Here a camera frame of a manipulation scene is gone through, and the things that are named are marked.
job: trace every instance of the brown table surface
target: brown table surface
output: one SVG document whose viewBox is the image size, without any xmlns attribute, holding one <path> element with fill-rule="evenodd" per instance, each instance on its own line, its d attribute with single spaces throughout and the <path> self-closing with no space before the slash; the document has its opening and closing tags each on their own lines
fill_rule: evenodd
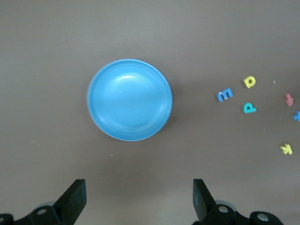
<svg viewBox="0 0 300 225">
<path fill-rule="evenodd" d="M 0 212 L 22 218 L 85 178 L 76 225 L 189 225 L 202 178 L 246 217 L 298 224 L 299 21 L 297 0 L 0 1 Z M 173 93 L 165 127 L 138 142 L 105 135 L 86 105 L 93 75 L 125 58 Z"/>
</svg>

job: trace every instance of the blue bowl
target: blue bowl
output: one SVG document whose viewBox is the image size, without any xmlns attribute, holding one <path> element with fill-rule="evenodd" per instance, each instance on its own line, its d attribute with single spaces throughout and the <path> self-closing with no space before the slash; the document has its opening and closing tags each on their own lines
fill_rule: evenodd
<svg viewBox="0 0 300 225">
<path fill-rule="evenodd" d="M 152 65 L 118 60 L 95 74 L 87 104 L 91 118 L 103 132 L 116 139 L 139 141 L 157 133 L 168 121 L 172 92 Z"/>
</svg>

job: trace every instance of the blue letter e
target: blue letter e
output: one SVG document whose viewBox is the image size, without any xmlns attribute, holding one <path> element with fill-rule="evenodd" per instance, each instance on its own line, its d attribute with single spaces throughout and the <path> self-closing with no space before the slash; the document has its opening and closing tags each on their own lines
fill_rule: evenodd
<svg viewBox="0 0 300 225">
<path fill-rule="evenodd" d="M 233 97 L 233 92 L 231 91 L 230 88 L 220 91 L 217 94 L 217 99 L 219 100 L 219 102 L 223 102 L 223 100 L 227 100 L 228 98 L 232 98 L 232 97 Z"/>
</svg>

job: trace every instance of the tabletop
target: tabletop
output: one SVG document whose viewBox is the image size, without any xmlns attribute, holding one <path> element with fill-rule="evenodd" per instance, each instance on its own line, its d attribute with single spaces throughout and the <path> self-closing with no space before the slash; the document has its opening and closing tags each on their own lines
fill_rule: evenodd
<svg viewBox="0 0 300 225">
<path fill-rule="evenodd" d="M 298 224 L 299 21 L 297 0 L 0 1 L 0 212 L 22 218 L 86 179 L 76 225 L 187 225 L 203 179 L 246 217 Z M 89 115 L 90 81 L 120 59 L 153 65 L 172 90 L 145 140 L 114 139 Z"/>
</svg>

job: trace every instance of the blue letter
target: blue letter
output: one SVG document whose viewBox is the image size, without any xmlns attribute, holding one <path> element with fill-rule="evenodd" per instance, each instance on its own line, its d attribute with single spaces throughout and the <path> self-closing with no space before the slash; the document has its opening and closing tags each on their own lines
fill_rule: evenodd
<svg viewBox="0 0 300 225">
<path fill-rule="evenodd" d="M 294 120 L 300 122 L 300 111 L 297 111 L 297 114 L 293 116 Z"/>
<path fill-rule="evenodd" d="M 227 100 L 228 98 L 232 98 L 232 97 L 233 97 L 233 92 L 231 91 L 230 88 L 220 91 L 217 94 L 217 99 L 219 100 L 219 102 L 223 102 L 223 99 Z"/>
</svg>

